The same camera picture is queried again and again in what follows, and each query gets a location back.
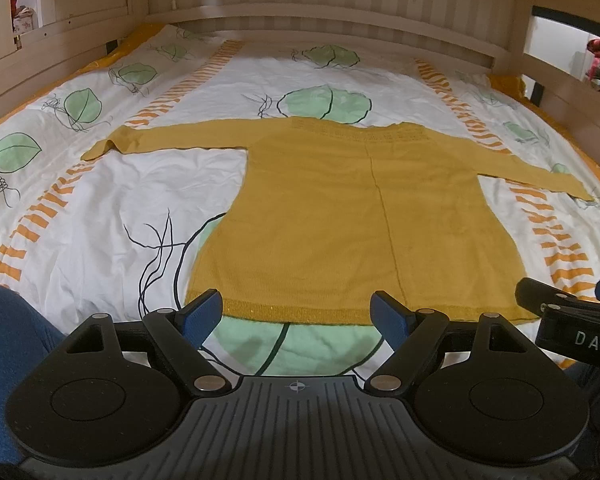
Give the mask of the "mustard yellow knit sweater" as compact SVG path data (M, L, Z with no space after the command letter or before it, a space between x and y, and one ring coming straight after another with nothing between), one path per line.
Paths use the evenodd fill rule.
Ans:
M486 311L521 320L514 291L526 270L480 178L533 195L586 197L570 174L410 122L358 128L287 117L121 127L86 158L190 148L241 148L247 167L198 252L187 292L214 288L228 315L257 321L365 324L378 290L454 320Z

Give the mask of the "blue trouser leg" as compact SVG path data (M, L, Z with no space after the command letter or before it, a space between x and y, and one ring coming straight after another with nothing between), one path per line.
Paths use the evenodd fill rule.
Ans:
M63 340L64 334L26 300L0 286L0 471L21 460L6 424L6 402Z

